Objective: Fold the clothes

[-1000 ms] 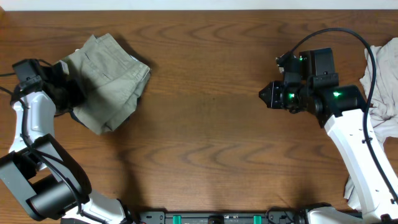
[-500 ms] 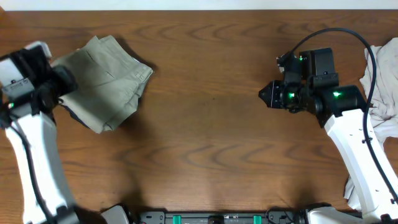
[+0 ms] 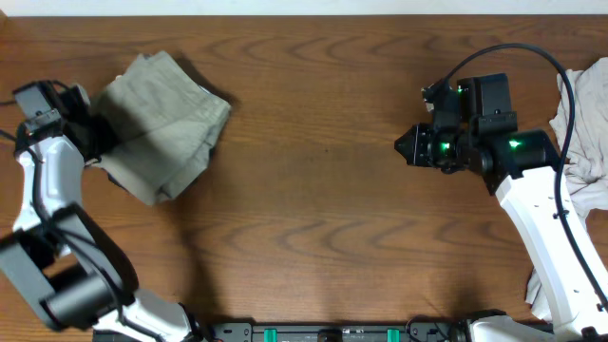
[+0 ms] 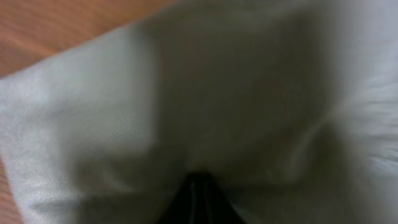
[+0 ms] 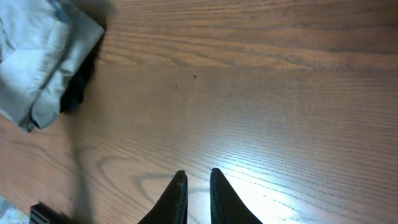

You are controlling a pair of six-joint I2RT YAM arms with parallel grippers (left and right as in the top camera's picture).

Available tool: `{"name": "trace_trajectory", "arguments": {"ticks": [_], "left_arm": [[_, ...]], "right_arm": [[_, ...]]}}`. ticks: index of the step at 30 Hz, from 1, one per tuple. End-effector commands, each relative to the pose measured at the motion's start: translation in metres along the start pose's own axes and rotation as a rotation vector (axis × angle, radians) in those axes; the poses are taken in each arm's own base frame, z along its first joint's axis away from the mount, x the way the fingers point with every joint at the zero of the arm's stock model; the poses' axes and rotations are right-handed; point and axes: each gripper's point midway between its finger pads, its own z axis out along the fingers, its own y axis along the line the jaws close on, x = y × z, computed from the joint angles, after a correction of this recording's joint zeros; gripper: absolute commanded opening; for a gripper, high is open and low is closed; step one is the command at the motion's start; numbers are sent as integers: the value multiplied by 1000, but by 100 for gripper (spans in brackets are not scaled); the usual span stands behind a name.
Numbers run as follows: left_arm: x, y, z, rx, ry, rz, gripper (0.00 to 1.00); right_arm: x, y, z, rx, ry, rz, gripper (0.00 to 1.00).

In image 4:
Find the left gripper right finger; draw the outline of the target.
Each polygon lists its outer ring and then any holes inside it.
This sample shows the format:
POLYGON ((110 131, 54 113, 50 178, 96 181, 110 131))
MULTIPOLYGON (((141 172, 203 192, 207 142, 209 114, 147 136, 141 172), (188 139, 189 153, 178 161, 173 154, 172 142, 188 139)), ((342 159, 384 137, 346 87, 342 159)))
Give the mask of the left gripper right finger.
POLYGON ((195 224, 245 224, 207 173, 195 174, 195 224))

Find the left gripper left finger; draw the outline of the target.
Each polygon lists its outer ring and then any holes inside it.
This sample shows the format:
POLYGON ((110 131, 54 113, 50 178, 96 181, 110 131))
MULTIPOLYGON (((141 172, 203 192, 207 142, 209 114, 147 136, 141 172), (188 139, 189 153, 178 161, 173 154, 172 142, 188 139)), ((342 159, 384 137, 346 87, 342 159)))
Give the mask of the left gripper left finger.
POLYGON ((189 174, 157 224, 194 224, 196 216, 196 179, 189 174))

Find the khaki green shorts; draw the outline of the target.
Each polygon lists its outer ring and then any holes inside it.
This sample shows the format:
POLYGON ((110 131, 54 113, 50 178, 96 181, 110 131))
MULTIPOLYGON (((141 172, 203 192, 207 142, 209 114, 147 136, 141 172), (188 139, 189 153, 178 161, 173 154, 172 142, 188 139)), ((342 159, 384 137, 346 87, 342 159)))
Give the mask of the khaki green shorts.
POLYGON ((1 80, 26 223, 155 223, 194 172, 247 223, 397 222, 397 2, 185 1, 1 80))

